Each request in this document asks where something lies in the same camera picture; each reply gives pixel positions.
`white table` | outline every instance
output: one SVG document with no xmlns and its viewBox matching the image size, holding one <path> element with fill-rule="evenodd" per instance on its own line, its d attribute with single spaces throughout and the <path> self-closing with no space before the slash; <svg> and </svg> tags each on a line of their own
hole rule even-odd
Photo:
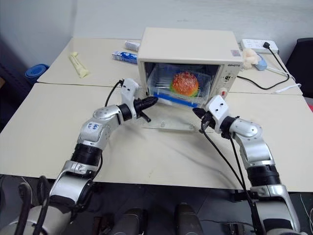
<svg viewBox="0 0 313 235">
<path fill-rule="evenodd" d="M 111 54 L 115 50 L 132 52 L 124 49 L 124 42 L 125 40 L 121 39 L 72 38 L 58 58 L 53 62 L 51 67 L 38 79 L 38 81 L 52 84 L 112 87 L 119 79 L 132 78 L 137 83 L 140 83 L 137 65 L 112 59 Z M 77 75 L 68 58 L 70 53 L 73 51 L 79 53 L 78 59 L 90 71 L 90 75 L 85 78 L 80 78 Z M 281 69 L 272 55 L 264 54 L 263 56 L 267 61 L 268 66 Z M 257 71 L 255 68 L 240 72 L 239 75 L 252 79 L 264 87 L 271 86 L 285 79 L 282 75 L 267 70 Z M 289 81 L 278 85 L 274 89 L 264 91 L 247 81 L 236 78 L 230 92 L 270 94 L 283 87 L 294 84 L 295 82 L 290 79 Z M 302 92 L 296 87 L 279 94 L 301 95 Z"/>
<path fill-rule="evenodd" d="M 104 104 L 110 90 L 36 84 L 0 134 L 0 174 L 56 178 L 74 151 L 82 124 Z M 313 114 L 303 97 L 230 93 L 226 101 L 233 116 L 262 126 L 288 190 L 313 191 Z M 110 103 L 120 103 L 119 92 Z M 235 166 L 229 141 L 209 135 Z M 198 132 L 125 125 L 112 133 L 103 155 L 106 160 L 96 177 L 100 182 L 240 189 L 228 166 Z"/>
</svg>

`toothpaste box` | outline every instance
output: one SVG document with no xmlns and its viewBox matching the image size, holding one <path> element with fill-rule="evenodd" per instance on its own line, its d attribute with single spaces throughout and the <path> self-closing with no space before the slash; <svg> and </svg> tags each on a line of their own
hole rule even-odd
<svg viewBox="0 0 313 235">
<path fill-rule="evenodd" d="M 137 64 L 137 55 L 131 54 L 129 52 L 115 51 L 112 53 L 112 58 L 114 60 L 125 61 L 132 64 Z"/>
</svg>

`yellow object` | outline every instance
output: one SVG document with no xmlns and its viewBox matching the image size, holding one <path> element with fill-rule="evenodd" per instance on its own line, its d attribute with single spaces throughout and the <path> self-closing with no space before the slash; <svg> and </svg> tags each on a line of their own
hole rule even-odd
<svg viewBox="0 0 313 235">
<path fill-rule="evenodd" d="M 77 59 L 78 52 L 71 53 L 68 57 L 69 60 L 72 62 L 76 72 L 78 73 L 80 78 L 83 78 L 89 74 L 89 71 L 79 62 Z"/>
</svg>

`blue lid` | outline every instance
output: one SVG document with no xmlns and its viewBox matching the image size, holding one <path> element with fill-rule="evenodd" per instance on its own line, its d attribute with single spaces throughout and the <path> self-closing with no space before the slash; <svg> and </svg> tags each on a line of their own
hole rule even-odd
<svg viewBox="0 0 313 235">
<path fill-rule="evenodd" d="M 25 72 L 25 76 L 26 76 L 26 77 L 37 77 L 37 76 L 40 76 L 40 75 L 42 75 L 48 68 L 49 68 L 49 66 L 44 65 L 44 64 L 35 65 L 35 66 L 29 68 L 29 69 Z"/>
</svg>

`toaster oven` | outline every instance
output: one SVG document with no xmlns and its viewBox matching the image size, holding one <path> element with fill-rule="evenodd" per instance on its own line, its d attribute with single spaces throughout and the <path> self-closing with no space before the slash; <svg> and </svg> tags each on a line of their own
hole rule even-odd
<svg viewBox="0 0 313 235">
<path fill-rule="evenodd" d="M 146 28 L 137 63 L 144 95 L 200 107 L 227 96 L 242 58 L 230 31 Z"/>
</svg>

